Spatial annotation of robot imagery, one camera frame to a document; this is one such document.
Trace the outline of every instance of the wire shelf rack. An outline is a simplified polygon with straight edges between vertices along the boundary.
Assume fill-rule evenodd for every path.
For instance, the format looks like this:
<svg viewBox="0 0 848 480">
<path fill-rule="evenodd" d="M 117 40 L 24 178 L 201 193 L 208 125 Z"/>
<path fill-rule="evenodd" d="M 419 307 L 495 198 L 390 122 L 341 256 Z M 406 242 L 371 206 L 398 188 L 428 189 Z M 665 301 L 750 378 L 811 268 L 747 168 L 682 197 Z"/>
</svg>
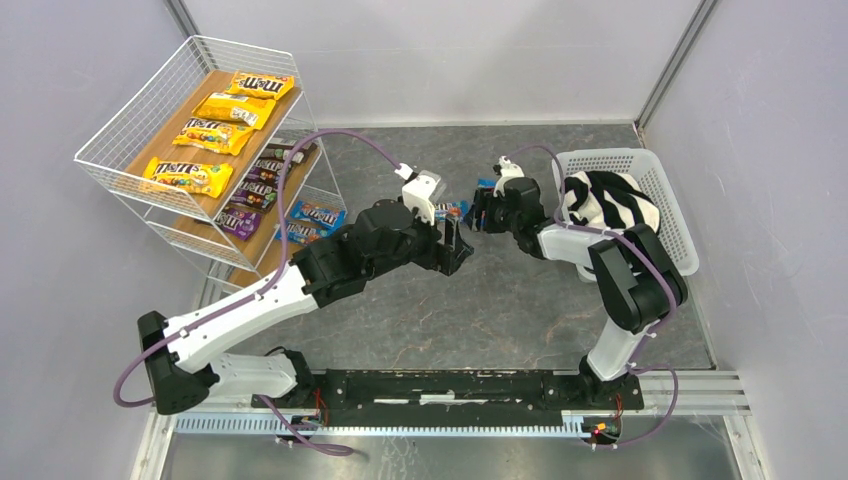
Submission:
<svg viewBox="0 0 848 480">
<path fill-rule="evenodd" d="M 279 122 L 276 125 L 266 126 L 273 129 L 273 134 L 269 136 L 266 143 L 267 141 L 293 143 L 317 130 L 311 107 L 303 92 L 300 72 L 290 53 L 217 38 L 192 36 L 186 39 L 138 93 L 79 149 L 74 161 L 106 190 L 122 199 L 127 206 L 130 206 L 127 199 L 144 204 L 147 212 L 143 215 L 137 212 L 136 214 L 178 250 L 192 252 L 229 267 L 254 272 L 259 279 L 257 271 L 259 259 L 250 258 L 250 255 L 244 251 L 243 242 L 240 244 L 233 237 L 225 234 L 214 222 L 214 217 L 226 205 L 228 198 L 223 198 L 217 208 L 210 209 L 192 194 L 152 182 L 127 171 L 163 126 L 172 120 L 175 114 L 179 114 L 187 100 L 192 95 L 196 95 L 198 88 L 209 80 L 210 75 L 220 74 L 216 71 L 232 73 L 238 70 L 292 76 L 295 79 L 295 86 L 299 89 L 299 93 L 287 105 L 286 113 Z M 344 201 L 338 191 L 338 184 L 324 145 L 320 141 L 317 143 L 319 145 L 317 160 L 310 166 L 304 179 L 291 188 L 300 191 L 308 182 L 309 173 L 315 165 L 326 162 L 326 167 L 322 170 L 329 172 L 332 178 L 330 185 L 335 188 L 309 187 L 308 191 L 320 192 L 320 198 L 325 199 L 330 205 L 343 206 Z M 238 182 L 261 151 L 260 147 L 253 158 L 248 159 L 248 166 L 245 167 L 241 176 L 232 178 L 230 182 Z M 156 215 L 156 212 L 160 211 L 170 215 L 171 219 L 176 215 L 203 222 L 209 229 L 214 230 L 212 233 L 217 235 L 212 233 L 197 235 L 191 231 L 185 231 L 179 228 L 179 222 L 172 224 L 162 221 L 162 216 Z M 276 219 L 266 218 L 264 221 L 276 222 Z M 259 246 L 262 251 L 267 247 L 268 245 Z M 208 263 L 198 268 L 208 275 Z"/>
</svg>

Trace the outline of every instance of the white wall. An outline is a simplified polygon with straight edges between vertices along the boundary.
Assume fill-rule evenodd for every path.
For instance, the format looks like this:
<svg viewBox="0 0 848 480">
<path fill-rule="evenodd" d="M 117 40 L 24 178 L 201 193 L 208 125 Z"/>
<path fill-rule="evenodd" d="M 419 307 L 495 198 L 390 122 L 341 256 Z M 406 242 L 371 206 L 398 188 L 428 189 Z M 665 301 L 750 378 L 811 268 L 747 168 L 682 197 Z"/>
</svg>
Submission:
<svg viewBox="0 0 848 480">
<path fill-rule="evenodd" d="M 156 0 L 3 12 L 0 478 L 127 478 L 146 414 L 111 390 L 135 320 L 188 309 L 199 277 L 72 159 L 182 39 Z"/>
<path fill-rule="evenodd" d="M 292 52 L 319 124 L 633 120 L 697 0 L 186 0 Z"/>
<path fill-rule="evenodd" d="M 721 2 L 652 123 L 775 478 L 845 478 L 848 3 Z"/>
</svg>

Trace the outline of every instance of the zebra print cloth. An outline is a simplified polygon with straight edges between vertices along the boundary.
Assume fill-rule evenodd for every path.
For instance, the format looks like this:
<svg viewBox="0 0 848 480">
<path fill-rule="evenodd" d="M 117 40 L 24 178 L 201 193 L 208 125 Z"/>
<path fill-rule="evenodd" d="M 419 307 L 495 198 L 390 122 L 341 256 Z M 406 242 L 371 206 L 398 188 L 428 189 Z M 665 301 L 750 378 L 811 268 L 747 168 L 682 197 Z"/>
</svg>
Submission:
<svg viewBox="0 0 848 480">
<path fill-rule="evenodd" d="M 659 233 L 659 209 L 628 174 L 592 171 L 565 177 L 564 205 L 577 225 L 625 230 L 645 223 Z"/>
</svg>

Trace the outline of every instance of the snack bag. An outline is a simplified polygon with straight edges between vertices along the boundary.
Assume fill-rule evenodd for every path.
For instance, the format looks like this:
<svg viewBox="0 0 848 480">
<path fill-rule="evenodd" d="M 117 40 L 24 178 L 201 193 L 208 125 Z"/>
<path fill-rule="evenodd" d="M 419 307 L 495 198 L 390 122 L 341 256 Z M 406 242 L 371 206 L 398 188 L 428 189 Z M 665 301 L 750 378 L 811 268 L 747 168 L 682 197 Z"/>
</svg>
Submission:
<svg viewBox="0 0 848 480">
<path fill-rule="evenodd" d="M 252 133 L 253 127 L 191 117 L 173 144 L 238 155 Z"/>
<path fill-rule="evenodd" d="M 259 159 L 250 167 L 247 176 L 244 178 L 252 182 L 262 182 L 272 187 L 277 186 L 284 163 L 281 160 Z"/>
<path fill-rule="evenodd" d="M 215 223 L 221 230 L 235 235 L 240 240 L 247 240 L 259 228 L 262 215 L 256 212 L 245 212 L 234 207 L 227 207 L 215 218 Z"/>
<path fill-rule="evenodd" d="M 294 147 L 294 142 L 269 143 L 265 147 L 265 150 L 262 151 L 262 154 L 259 155 L 259 158 L 276 158 L 277 160 L 285 160 L 286 155 L 288 155 L 292 147 Z M 318 145 L 310 143 L 306 147 L 303 147 L 299 152 L 296 152 L 294 154 L 294 157 L 292 157 L 291 164 L 294 165 L 303 163 L 306 157 L 311 156 L 316 150 L 318 150 Z"/>
<path fill-rule="evenodd" d="M 194 109 L 192 115 L 207 120 L 244 122 L 256 130 L 261 130 L 276 104 L 277 101 L 272 99 L 212 93 Z"/>
<path fill-rule="evenodd" d="M 459 202 L 447 202 L 436 204 L 436 220 L 444 221 L 449 214 L 462 220 L 462 217 L 468 213 L 469 205 L 465 200 Z"/>
<path fill-rule="evenodd" d="M 318 206 L 298 200 L 292 207 L 291 216 L 297 220 L 307 220 L 315 223 L 330 232 L 342 226 L 345 214 L 344 210 L 335 210 L 330 207 Z"/>
<path fill-rule="evenodd" d="M 330 232 L 320 228 L 310 227 L 303 225 L 302 223 L 295 223 L 292 221 L 286 222 L 286 237 L 288 241 L 300 246 L 306 246 L 319 238 L 328 236 L 329 234 Z M 279 229 L 277 230 L 277 234 L 274 238 L 277 240 L 282 238 L 282 233 Z"/>
<path fill-rule="evenodd" d="M 294 88 L 294 77 L 236 72 L 225 93 L 279 100 Z"/>
<path fill-rule="evenodd" d="M 268 213 L 277 201 L 277 189 L 261 182 L 241 182 L 230 201 L 235 205 L 254 208 Z"/>
<path fill-rule="evenodd" d="M 163 162 L 159 157 L 153 157 L 142 173 L 142 177 L 164 185 L 171 185 L 189 193 L 202 193 L 212 198 L 218 198 L 230 175 L 233 167 L 229 164 L 202 165 L 199 163 L 186 162 Z M 150 189 L 147 183 L 142 184 L 142 189 Z"/>
</svg>

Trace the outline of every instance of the blue candy bar wrapper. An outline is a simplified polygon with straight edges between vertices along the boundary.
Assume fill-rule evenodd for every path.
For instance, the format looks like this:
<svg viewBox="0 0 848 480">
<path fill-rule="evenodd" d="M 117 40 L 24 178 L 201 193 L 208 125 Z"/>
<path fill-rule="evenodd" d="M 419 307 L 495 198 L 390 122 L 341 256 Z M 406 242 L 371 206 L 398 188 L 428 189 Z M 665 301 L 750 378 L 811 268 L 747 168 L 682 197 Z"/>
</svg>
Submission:
<svg viewBox="0 0 848 480">
<path fill-rule="evenodd" d="M 448 214 L 454 215 L 455 217 L 462 220 L 462 217 L 468 213 L 470 206 L 468 202 L 465 200 L 459 202 L 447 202 L 447 203 L 437 203 L 436 204 L 436 220 L 444 221 L 445 217 Z"/>
<path fill-rule="evenodd" d="M 335 210 L 298 200 L 292 207 L 291 216 L 297 220 L 312 222 L 332 233 L 342 226 L 346 213 L 344 210 Z"/>
<path fill-rule="evenodd" d="M 295 223 L 291 221 L 286 222 L 286 236 L 288 241 L 297 245 L 305 246 L 314 240 L 324 238 L 328 235 L 330 235 L 330 232 L 327 230 L 303 225 L 302 223 Z M 274 239 L 280 240 L 281 238 L 283 238 L 282 232 L 280 229 L 277 229 Z"/>
</svg>

